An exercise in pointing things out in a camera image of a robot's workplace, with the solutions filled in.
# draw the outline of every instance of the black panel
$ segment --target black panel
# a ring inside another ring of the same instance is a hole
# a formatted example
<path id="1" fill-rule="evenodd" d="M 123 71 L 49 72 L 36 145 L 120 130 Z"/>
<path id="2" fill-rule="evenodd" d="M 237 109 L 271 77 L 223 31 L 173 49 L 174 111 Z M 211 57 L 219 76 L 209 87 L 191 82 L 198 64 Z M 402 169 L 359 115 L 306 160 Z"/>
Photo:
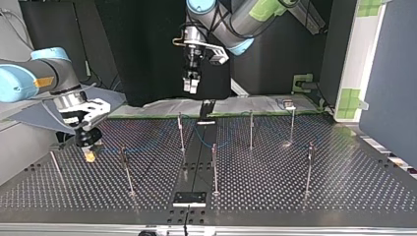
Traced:
<path id="1" fill-rule="evenodd" d="M 241 2 L 234 2 L 233 9 Z M 331 3 L 312 1 L 327 24 Z M 234 57 L 233 78 L 249 94 L 290 93 L 294 75 L 313 73 L 315 80 L 321 76 L 326 38 L 325 34 L 311 35 L 286 12 L 255 39 L 245 54 Z"/>
<path id="2" fill-rule="evenodd" d="M 185 1 L 95 0 L 130 105 L 188 96 L 183 48 L 172 45 L 185 21 Z M 230 94 L 229 66 L 205 63 L 195 99 Z"/>
<path id="3" fill-rule="evenodd" d="M 35 49 L 63 47 L 80 80 L 87 77 L 86 54 L 70 2 L 20 2 Z"/>
<path id="4" fill-rule="evenodd" d="M 417 1 L 387 4 L 360 128 L 408 164 L 417 166 Z"/>
<path id="5" fill-rule="evenodd" d="M 331 8 L 328 38 L 320 86 L 330 104 L 335 104 L 357 0 L 335 0 Z"/>

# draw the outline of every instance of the vertical post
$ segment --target vertical post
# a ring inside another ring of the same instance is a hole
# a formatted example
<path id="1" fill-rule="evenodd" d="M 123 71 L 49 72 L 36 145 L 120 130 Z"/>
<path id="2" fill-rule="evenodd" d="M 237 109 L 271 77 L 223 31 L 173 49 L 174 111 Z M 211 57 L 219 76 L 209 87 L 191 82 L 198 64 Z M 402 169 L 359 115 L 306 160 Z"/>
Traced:
<path id="1" fill-rule="evenodd" d="M 250 143 L 250 150 L 254 148 L 254 113 L 251 110 L 251 143 Z"/>
<path id="2" fill-rule="evenodd" d="M 211 148 L 211 164 L 214 171 L 214 195 L 218 196 L 220 192 L 217 185 L 217 146 L 215 144 Z"/>
<path id="3" fill-rule="evenodd" d="M 185 152 L 185 147 L 184 147 L 184 134 L 183 134 L 183 126 L 182 126 L 182 122 L 181 122 L 181 112 L 178 115 L 178 129 L 180 130 L 180 137 L 181 137 L 181 151 L 184 153 Z"/>
<path id="4" fill-rule="evenodd" d="M 58 161 L 56 159 L 55 153 L 52 151 L 49 152 L 52 156 L 53 163 L 55 165 L 56 170 L 58 171 L 59 177 L 61 178 L 62 184 L 65 187 L 64 176 L 62 175 L 61 168 L 59 167 Z"/>
<path id="5" fill-rule="evenodd" d="M 306 199 L 308 195 L 310 194 L 310 178 L 311 178 L 312 166 L 316 159 L 316 148 L 314 147 L 313 142 L 309 143 L 308 158 L 309 158 L 309 172 L 307 174 Z"/>
<path id="6" fill-rule="evenodd" d="M 291 118 L 291 133 L 289 137 L 289 142 L 292 144 L 293 142 L 293 134 L 294 134 L 294 120 L 295 120 L 295 107 L 292 109 L 292 118 Z"/>
<path id="7" fill-rule="evenodd" d="M 129 160 L 128 160 L 128 157 L 126 156 L 126 147 L 125 146 L 120 147 L 120 160 L 122 162 L 122 167 L 126 171 L 126 176 L 128 178 L 128 181 L 129 181 L 129 188 L 130 188 L 129 196 L 134 197 L 136 195 L 136 193 L 135 193 L 135 190 L 133 188 L 132 178 L 131 178 L 131 174 L 130 174 L 130 171 L 129 171 Z"/>

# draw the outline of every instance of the green tape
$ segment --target green tape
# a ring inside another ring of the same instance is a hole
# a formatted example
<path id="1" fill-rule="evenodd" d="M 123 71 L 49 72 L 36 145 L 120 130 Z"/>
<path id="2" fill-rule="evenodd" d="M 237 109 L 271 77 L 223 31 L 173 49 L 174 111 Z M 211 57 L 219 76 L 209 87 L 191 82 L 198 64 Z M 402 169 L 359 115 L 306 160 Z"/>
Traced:
<path id="1" fill-rule="evenodd" d="M 286 11 L 277 0 L 258 0 L 249 15 L 260 22 L 267 21 L 272 15 L 281 16 Z"/>
<path id="2" fill-rule="evenodd" d="M 360 0 L 357 17 L 377 16 L 382 0 Z"/>
<path id="3" fill-rule="evenodd" d="M 359 108 L 359 93 L 361 90 L 344 88 L 337 105 L 337 119 L 353 119 L 356 110 Z"/>
<path id="4" fill-rule="evenodd" d="M 297 82 L 312 82 L 313 81 L 313 74 L 307 75 L 295 75 L 294 80 L 292 81 L 292 91 L 294 92 L 310 92 L 309 89 L 302 89 L 300 87 L 295 86 Z"/>

